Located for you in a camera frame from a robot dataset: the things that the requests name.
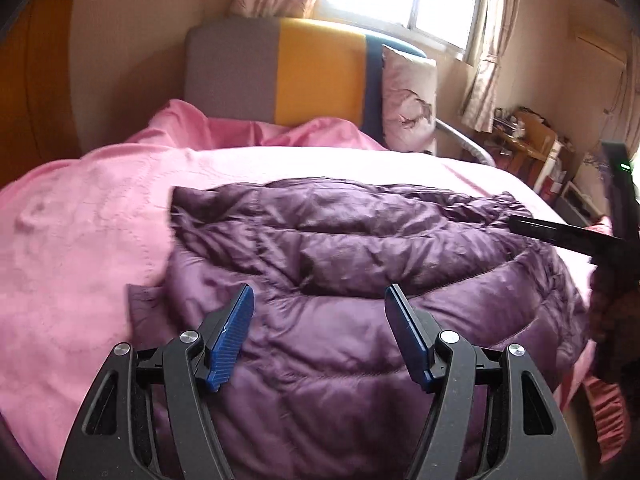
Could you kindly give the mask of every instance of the beige wall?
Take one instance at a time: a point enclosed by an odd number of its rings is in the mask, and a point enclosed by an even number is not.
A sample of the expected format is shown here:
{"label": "beige wall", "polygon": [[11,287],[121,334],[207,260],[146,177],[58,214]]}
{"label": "beige wall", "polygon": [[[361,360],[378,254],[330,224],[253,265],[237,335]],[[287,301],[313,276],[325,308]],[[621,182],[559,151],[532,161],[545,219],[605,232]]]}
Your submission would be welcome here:
{"label": "beige wall", "polygon": [[566,0],[520,0],[502,60],[497,105],[523,105],[551,119],[562,86],[568,39]]}
{"label": "beige wall", "polygon": [[184,37],[232,0],[74,0],[71,102],[83,151],[126,139],[181,97]]}
{"label": "beige wall", "polygon": [[[630,53],[630,25],[618,7],[603,0],[568,1],[572,29],[591,29]],[[607,120],[606,110],[612,106],[623,68],[595,47],[573,37],[568,43],[567,53],[554,126],[576,147],[574,164],[568,168],[570,174],[574,174],[584,153],[600,140]]]}
{"label": "beige wall", "polygon": [[[224,14],[231,1],[74,0],[71,101],[84,151],[124,140],[143,128],[168,99],[181,97],[185,34],[203,20]],[[626,21],[606,2],[521,0],[503,60],[497,104],[530,107],[581,145],[583,138],[591,142],[593,132],[585,133],[578,117],[576,103],[584,97],[587,79],[574,53],[578,48],[571,35],[574,23],[626,46]],[[438,62],[439,118],[462,129],[458,111],[473,67],[417,46]],[[439,153],[455,156],[458,150],[441,142]]]}

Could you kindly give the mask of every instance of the blue gripper pad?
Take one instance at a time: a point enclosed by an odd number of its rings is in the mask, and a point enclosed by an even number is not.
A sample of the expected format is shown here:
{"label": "blue gripper pad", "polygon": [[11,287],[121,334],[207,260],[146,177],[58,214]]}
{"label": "blue gripper pad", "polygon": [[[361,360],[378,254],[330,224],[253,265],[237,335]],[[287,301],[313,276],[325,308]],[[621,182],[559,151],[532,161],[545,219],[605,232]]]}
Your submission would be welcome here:
{"label": "blue gripper pad", "polygon": [[433,377],[429,370],[429,350],[415,326],[412,312],[408,311],[411,306],[408,303],[403,305],[401,301],[401,298],[397,298],[393,293],[391,287],[386,290],[386,320],[394,333],[396,343],[412,381],[420,384],[425,392],[431,393]]}
{"label": "blue gripper pad", "polygon": [[210,391],[218,391],[220,385],[226,383],[231,377],[231,371],[236,364],[240,347],[249,332],[249,323],[253,315],[254,292],[247,287],[236,301],[211,350],[210,372],[207,376],[207,387]]}

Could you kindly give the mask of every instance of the wooden desk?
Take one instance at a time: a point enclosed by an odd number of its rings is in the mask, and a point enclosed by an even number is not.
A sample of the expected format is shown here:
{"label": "wooden desk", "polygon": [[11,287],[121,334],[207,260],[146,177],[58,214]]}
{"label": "wooden desk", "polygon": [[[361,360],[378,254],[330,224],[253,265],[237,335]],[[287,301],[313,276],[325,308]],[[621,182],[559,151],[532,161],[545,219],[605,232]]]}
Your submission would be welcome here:
{"label": "wooden desk", "polygon": [[529,187],[533,187],[538,175],[540,174],[540,170],[542,170],[542,167],[546,162],[546,156],[523,140],[514,139],[498,128],[494,128],[492,133],[482,132],[482,136],[484,137],[483,140],[485,142],[491,137],[497,138],[503,143],[505,148],[514,152],[514,156],[511,159],[508,167],[506,168],[506,171],[508,171],[512,175],[518,176],[518,172],[522,168],[522,165],[527,160],[527,158],[532,158],[534,160],[534,163],[532,165],[531,171],[529,172],[530,176],[527,178],[526,184]]}

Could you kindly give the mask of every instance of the white pillowcase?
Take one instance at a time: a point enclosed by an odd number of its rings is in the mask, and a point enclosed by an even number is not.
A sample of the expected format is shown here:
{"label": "white pillowcase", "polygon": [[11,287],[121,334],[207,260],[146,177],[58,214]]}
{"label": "white pillowcase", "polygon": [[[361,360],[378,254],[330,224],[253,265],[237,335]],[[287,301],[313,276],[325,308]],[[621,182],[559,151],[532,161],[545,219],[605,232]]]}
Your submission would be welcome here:
{"label": "white pillowcase", "polygon": [[382,46],[382,129],[396,152],[423,152],[436,127],[436,62]]}

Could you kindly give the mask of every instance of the pink blanket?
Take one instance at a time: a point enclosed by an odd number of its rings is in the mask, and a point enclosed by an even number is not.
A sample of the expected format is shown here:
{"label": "pink blanket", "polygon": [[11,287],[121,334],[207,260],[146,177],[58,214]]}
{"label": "pink blanket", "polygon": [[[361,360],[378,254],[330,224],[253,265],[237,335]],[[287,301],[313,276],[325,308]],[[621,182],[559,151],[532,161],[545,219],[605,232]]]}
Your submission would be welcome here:
{"label": "pink blanket", "polygon": [[[113,345],[129,338],[126,284],[153,285],[163,275],[170,189],[302,176],[476,196],[506,190],[535,216],[559,221],[510,174],[387,152],[347,121],[321,118],[287,130],[207,119],[180,101],[128,143],[31,171],[0,192],[0,412],[46,478],[56,475],[95,373]],[[587,259],[559,253],[586,296]]]}

